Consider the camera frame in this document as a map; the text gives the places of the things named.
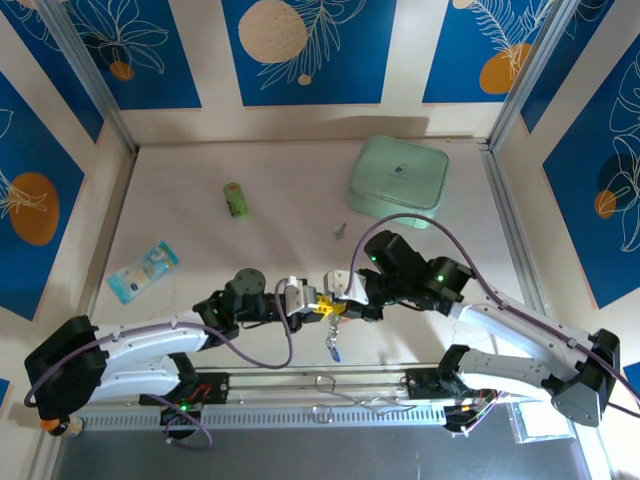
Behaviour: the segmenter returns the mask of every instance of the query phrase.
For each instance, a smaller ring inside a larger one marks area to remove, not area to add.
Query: orange circle
[[[605,220],[611,218],[616,213],[616,196],[609,190],[603,190],[596,197],[595,207],[600,217]]]
[[[114,77],[116,77],[118,80],[122,80],[123,82],[128,82],[135,75],[135,72],[133,71],[133,68],[131,68],[131,65],[121,62],[120,60],[116,60],[111,65],[109,65],[109,70]]]
[[[300,75],[298,77],[298,83],[303,87],[306,87],[307,85],[311,85],[311,77],[309,75]]]
[[[507,93],[513,86],[516,75],[522,68],[531,45],[519,43],[495,54],[482,67],[480,88],[486,93]]]
[[[18,192],[9,191],[9,197],[17,202],[9,211],[13,230],[25,242],[42,246],[51,241],[58,228],[60,203],[53,183],[39,173],[23,173],[11,184]],[[39,205],[30,206],[27,201]]]

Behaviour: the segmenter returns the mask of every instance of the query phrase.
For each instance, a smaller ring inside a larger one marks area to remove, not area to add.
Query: blue snack package
[[[164,242],[128,267],[119,270],[107,280],[113,292],[124,304],[179,263],[178,257]]]

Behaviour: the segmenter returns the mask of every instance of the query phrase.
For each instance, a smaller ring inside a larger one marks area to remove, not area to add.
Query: black bracket
[[[437,368],[410,368],[405,371],[405,377],[407,393],[411,400],[475,398],[478,393],[467,388],[457,377],[443,382]]]

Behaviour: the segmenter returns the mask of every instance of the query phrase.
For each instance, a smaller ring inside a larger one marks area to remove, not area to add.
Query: plastic container lid
[[[442,150],[376,135],[362,148],[350,187],[361,195],[429,210],[440,203],[448,167]]]

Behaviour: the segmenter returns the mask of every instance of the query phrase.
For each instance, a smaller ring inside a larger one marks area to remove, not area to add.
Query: keychain
[[[325,340],[325,345],[329,350],[329,354],[331,354],[331,358],[333,358],[334,362],[340,363],[340,354],[338,353],[338,349],[336,348],[336,341],[338,340],[338,324],[340,323],[340,317],[335,313],[330,314],[329,320],[329,333],[327,334],[327,339]]]

